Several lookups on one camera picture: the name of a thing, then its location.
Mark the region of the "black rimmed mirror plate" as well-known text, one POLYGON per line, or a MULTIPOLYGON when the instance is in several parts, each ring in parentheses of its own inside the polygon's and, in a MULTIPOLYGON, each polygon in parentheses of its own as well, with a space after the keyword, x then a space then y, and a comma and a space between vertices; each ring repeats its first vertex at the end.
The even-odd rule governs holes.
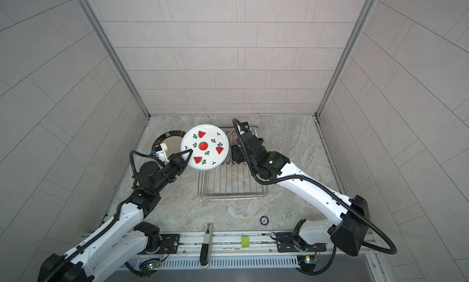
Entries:
POLYGON ((180 152, 180 145, 186 133, 184 131, 169 131, 160 135, 152 145, 152 151, 156 151, 156 147, 161 144, 166 144, 168 150, 167 155, 180 152))

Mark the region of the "strawberry pattern white plate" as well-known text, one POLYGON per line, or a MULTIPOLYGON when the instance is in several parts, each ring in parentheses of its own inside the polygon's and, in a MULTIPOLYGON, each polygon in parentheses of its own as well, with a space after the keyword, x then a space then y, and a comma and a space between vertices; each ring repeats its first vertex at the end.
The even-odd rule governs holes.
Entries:
POLYGON ((214 125, 199 125, 182 138, 180 151, 192 150, 186 158, 188 166, 198 171, 209 171, 221 166, 228 158, 230 142, 226 132, 214 125))

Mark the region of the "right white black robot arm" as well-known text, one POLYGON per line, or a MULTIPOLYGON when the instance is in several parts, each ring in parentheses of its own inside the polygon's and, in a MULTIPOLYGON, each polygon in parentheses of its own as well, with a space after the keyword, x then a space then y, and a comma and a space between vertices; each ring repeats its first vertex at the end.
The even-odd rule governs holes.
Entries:
POLYGON ((233 120, 237 145, 254 180, 264 186, 278 184, 309 202, 327 217, 326 234, 342 252, 357 256, 362 247, 388 255, 397 254, 393 241, 370 221, 367 201, 340 194, 308 176, 289 158, 266 151, 263 141, 233 120))

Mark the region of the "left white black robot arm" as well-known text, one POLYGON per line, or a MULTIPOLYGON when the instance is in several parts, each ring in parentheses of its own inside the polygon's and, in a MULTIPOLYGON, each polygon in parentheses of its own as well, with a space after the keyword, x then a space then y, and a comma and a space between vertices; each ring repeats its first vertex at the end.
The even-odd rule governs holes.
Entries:
POLYGON ((134 255, 158 251, 162 243, 157 226, 144 219, 161 200, 161 191, 173 183, 188 166, 193 150, 170 155, 165 161, 157 153, 146 155, 148 162, 136 168, 130 151, 133 192, 118 204, 113 218, 63 255, 52 254, 40 266, 40 282, 102 282, 134 255))

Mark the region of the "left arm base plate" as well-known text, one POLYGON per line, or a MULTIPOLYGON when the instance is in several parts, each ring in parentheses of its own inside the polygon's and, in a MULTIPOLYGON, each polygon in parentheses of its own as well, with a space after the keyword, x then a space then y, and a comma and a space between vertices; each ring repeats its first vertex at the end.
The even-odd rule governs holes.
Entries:
POLYGON ((149 238, 144 253, 149 255, 176 254, 180 242, 179 234, 160 234, 149 238))

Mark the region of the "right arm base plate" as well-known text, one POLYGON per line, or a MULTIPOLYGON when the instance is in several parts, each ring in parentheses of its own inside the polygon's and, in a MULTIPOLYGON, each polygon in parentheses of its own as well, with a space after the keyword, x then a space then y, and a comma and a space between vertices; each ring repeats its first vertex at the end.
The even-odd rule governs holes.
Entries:
POLYGON ((276 241, 277 250, 280 253, 325 252, 327 250, 326 244, 309 245, 299 235, 290 232, 272 232, 270 237, 276 241))

